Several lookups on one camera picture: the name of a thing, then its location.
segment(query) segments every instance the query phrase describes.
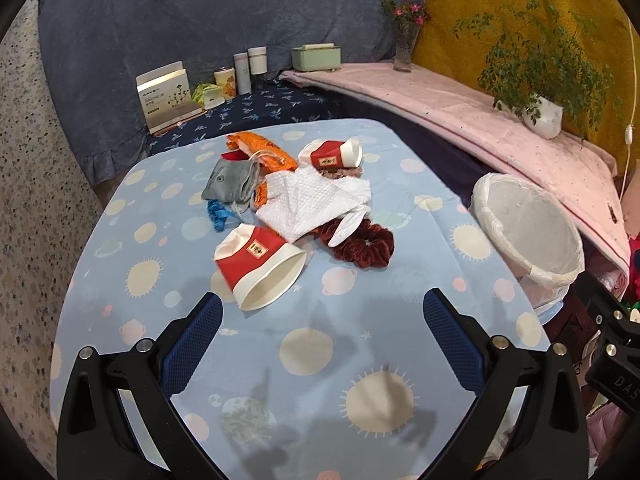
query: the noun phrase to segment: crumpled white cloth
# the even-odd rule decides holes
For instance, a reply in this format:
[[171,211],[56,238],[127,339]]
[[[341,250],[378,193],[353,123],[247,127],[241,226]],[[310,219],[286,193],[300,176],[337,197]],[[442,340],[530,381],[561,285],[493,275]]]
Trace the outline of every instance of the crumpled white cloth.
[[267,203],[256,216],[276,230],[287,242],[329,220],[344,216],[329,247],[335,247],[351,235],[371,211],[369,181],[354,176],[337,180],[323,177],[313,166],[296,171],[276,171],[266,176]]

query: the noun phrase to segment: blue tablecloth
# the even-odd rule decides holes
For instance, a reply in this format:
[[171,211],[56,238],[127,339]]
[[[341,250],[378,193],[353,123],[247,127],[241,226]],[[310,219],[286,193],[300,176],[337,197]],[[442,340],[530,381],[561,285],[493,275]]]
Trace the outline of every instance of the blue tablecloth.
[[[172,402],[231,480],[418,475],[474,399],[424,322],[425,291],[439,287],[489,334],[518,346],[546,349],[548,339],[460,199],[392,130],[333,120],[259,133],[293,155],[313,139],[359,138],[372,220],[394,233],[390,265],[357,269],[304,237],[307,263],[296,283],[264,309],[242,312],[212,259],[234,223],[214,232],[200,199],[225,139],[145,159],[116,191],[76,267],[53,350],[51,413],[60,414],[79,349],[118,352],[156,338],[212,290],[224,303],[223,325]],[[132,397],[123,396],[146,455],[161,463]]]
[[161,137],[149,137],[150,155],[243,130],[342,117],[340,98],[317,89],[274,81],[208,110]]

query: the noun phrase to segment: table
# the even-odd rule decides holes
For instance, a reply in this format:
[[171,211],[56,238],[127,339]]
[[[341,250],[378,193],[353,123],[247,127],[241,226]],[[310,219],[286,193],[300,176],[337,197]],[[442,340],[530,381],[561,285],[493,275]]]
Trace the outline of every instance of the table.
[[160,137],[149,137],[149,154],[166,152],[203,139],[255,130],[274,124],[320,121],[342,117],[340,98],[318,89],[274,81],[251,94],[235,97],[186,121]]
[[[548,340],[459,198],[392,130],[333,120],[259,133],[294,155],[313,139],[358,136],[372,219],[394,232],[390,265],[357,269],[304,237],[297,243],[307,262],[294,286],[242,312],[212,260],[233,224],[214,232],[200,199],[225,139],[145,159],[106,207],[69,286],[53,351],[53,417],[79,349],[117,352],[155,338],[212,290],[224,303],[222,327],[172,402],[231,480],[419,475],[474,398],[422,318],[425,291],[438,286],[461,313],[518,346],[546,349]],[[123,398],[146,455],[161,463],[130,394]]]

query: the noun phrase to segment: silver bolt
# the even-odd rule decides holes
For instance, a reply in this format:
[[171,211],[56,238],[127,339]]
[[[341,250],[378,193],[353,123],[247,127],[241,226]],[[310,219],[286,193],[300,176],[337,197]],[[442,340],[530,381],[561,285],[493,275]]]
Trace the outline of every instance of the silver bolt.
[[509,340],[503,335],[497,335],[492,339],[492,343],[498,350],[504,350],[509,346]]
[[78,357],[81,359],[88,359],[94,354],[94,349],[90,346],[85,346],[81,351],[78,352]]
[[567,352],[566,346],[564,346],[562,343],[554,343],[554,352],[557,355],[565,355]]
[[152,349],[154,342],[151,339],[141,339],[136,343],[136,350],[138,352],[149,352]]

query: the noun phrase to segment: red and white paper cup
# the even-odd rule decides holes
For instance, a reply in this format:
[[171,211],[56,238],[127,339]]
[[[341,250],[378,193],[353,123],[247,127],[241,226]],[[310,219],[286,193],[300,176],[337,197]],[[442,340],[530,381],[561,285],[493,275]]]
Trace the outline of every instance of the red and white paper cup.
[[213,256],[240,310],[276,301],[302,272],[305,257],[306,251],[250,224],[231,231]]
[[357,168],[362,161],[362,147],[358,139],[316,139],[298,154],[300,164],[311,164],[318,170]]

